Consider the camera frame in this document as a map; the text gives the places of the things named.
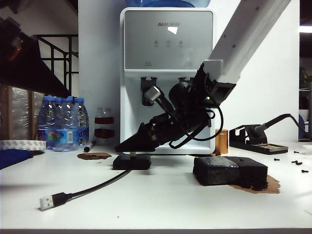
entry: bottle label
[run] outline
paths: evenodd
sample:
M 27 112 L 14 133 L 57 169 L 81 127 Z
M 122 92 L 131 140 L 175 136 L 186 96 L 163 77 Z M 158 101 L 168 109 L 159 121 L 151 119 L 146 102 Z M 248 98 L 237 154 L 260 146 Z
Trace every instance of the bottle label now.
M 78 142 L 77 129 L 61 129 L 57 130 L 57 142 L 59 144 L 77 143 Z
M 79 127 L 79 139 L 89 139 L 89 127 Z
M 58 139 L 57 132 L 53 129 L 38 129 L 38 140 L 44 140 L 47 142 L 47 146 L 55 145 L 55 141 Z

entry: black base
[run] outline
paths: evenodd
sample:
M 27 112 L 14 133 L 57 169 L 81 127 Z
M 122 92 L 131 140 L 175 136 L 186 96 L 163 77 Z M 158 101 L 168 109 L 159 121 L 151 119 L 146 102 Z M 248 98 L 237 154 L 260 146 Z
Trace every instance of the black base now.
M 151 165 L 149 155 L 119 155 L 113 162 L 113 170 L 148 170 Z
M 248 157 L 194 159 L 193 173 L 201 185 L 237 184 L 243 188 L 267 188 L 268 167 Z

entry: robotic arm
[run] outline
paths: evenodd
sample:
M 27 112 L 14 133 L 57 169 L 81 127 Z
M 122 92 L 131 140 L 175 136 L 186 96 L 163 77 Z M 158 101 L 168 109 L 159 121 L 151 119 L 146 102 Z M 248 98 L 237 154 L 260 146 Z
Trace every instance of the robotic arm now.
M 165 113 L 142 123 L 132 137 L 119 144 L 117 152 L 152 152 L 166 142 L 176 149 L 191 139 L 210 140 L 222 130 L 223 115 L 219 105 L 239 80 L 240 73 L 282 14 L 290 0 L 242 0 L 208 60 L 203 61 L 194 79 L 176 84 L 169 92 L 171 103 L 153 86 L 145 93 Z M 211 125 L 217 108 L 221 116 L 220 130 L 213 136 L 195 136 Z M 173 141 L 187 135 L 177 146 Z

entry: wire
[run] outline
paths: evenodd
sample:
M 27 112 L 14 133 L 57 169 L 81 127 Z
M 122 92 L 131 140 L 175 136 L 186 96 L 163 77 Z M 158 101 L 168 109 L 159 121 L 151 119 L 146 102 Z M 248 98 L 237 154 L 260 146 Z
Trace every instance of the wire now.
M 207 73 L 206 76 L 205 76 L 205 79 L 204 79 L 204 88 L 205 88 L 205 91 L 206 91 L 207 95 L 209 95 L 210 99 L 213 101 L 214 105 L 215 105 L 216 108 L 218 109 L 218 111 L 219 111 L 219 113 L 220 113 L 220 119 L 221 119 L 220 128 L 219 128 L 218 132 L 216 132 L 214 135 L 212 135 L 212 136 L 210 136 L 210 137 L 207 137 L 207 138 L 196 138 L 196 137 L 193 137 L 192 135 L 188 134 L 187 131 L 184 130 L 183 126 L 179 123 L 179 121 L 177 120 L 177 118 L 176 118 L 174 115 L 172 115 L 172 114 L 171 114 L 170 112 L 168 112 L 164 107 L 161 106 L 162 109 L 164 109 L 168 114 L 170 114 L 170 115 L 175 119 L 175 121 L 177 122 L 177 124 L 179 125 L 179 127 L 181 128 L 181 130 L 184 132 L 184 135 L 187 136 L 187 138 L 186 138 L 185 140 L 188 140 L 188 141 L 190 141 L 190 139 L 193 139 L 193 140 L 196 140 L 196 141 L 207 141 L 207 140 L 211 140 L 211 139 L 215 138 L 217 135 L 219 135 L 219 134 L 221 133 L 222 129 L 223 129 L 223 123 L 224 123 L 223 113 L 222 113 L 220 107 L 218 106 L 218 104 L 216 103 L 215 99 L 214 99 L 213 97 L 210 96 L 210 92 L 208 91 L 208 89 L 207 89 L 207 87 L 206 87 L 207 77 L 209 77 L 209 73 Z M 211 117 L 211 119 L 215 117 L 215 113 L 214 113 L 212 110 L 208 110 L 208 112 L 212 112 L 212 113 L 214 114 L 213 117 Z M 173 148 L 173 149 L 177 149 L 177 148 L 183 146 L 184 144 L 186 144 L 188 141 L 186 141 L 185 143 L 181 142 L 181 143 L 178 144 L 177 146 L 174 146 L 174 145 L 172 144 L 173 141 L 170 141 L 169 146 L 170 146 L 171 148 Z
M 297 125 L 297 127 L 302 131 L 304 132 L 305 136 L 308 137 L 309 140 L 312 141 L 312 137 L 299 125 L 299 123 L 297 122 L 297 120 L 291 115 L 291 114 L 288 114 L 293 121 L 295 123 L 295 125 Z
M 92 188 L 90 188 L 90 189 L 85 189 L 85 190 L 82 190 L 82 191 L 80 191 L 80 192 L 74 193 L 74 194 L 72 194 L 72 197 L 80 196 L 80 195 L 85 195 L 85 194 L 94 192 L 94 191 L 96 191 L 96 190 L 98 190 L 98 189 L 101 189 L 101 188 L 103 188 L 103 187 L 105 187 L 105 186 L 107 186 L 107 185 L 110 185 L 110 184 L 114 183 L 115 181 L 117 181 L 117 180 L 123 178 L 123 177 L 124 177 L 125 175 L 127 175 L 130 171 L 131 171 L 131 170 L 124 171 L 124 172 L 120 173 L 119 175 L 117 175 L 117 176 L 115 176 L 115 177 L 113 177 L 113 178 L 111 178 L 111 179 L 105 181 L 104 183 L 101 183 L 101 184 L 99 184 L 99 185 L 97 185 L 97 186 L 94 186 L 94 187 L 92 187 Z
M 74 194 L 59 193 L 59 194 L 54 194 L 51 196 L 43 197 L 40 199 L 40 209 L 41 209 L 41 211 L 45 211 L 47 209 L 63 205 L 70 199 L 75 199 L 75 198 L 78 198 L 79 196 L 83 196 L 83 195 L 89 194 L 91 192 L 94 192 L 100 188 L 103 188 L 107 185 L 110 185 L 110 184 L 114 183 L 115 181 L 123 178 L 130 171 L 131 170 L 126 170 L 126 171 L 120 173 L 119 175 L 115 176 L 114 178 L 111 178 L 111 179 L 105 181 L 104 183 L 101 183 L 101 184 L 94 186 L 90 189 L 85 189 L 85 190 L 82 190 L 82 191 L 74 193 Z

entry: brown stain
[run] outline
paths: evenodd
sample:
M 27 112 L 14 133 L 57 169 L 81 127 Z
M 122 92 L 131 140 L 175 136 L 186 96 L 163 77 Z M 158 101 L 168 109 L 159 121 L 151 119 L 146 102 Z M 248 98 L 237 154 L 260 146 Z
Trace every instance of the brown stain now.
M 107 159 L 108 157 L 111 157 L 111 155 L 108 153 L 84 153 L 77 155 L 77 157 L 84 160 L 98 160 Z
M 272 176 L 267 175 L 268 187 L 261 191 L 255 191 L 253 189 L 245 189 L 240 187 L 239 185 L 230 185 L 231 187 L 239 190 L 246 191 L 252 194 L 279 194 L 279 188 L 281 187 L 279 181 L 274 179 Z

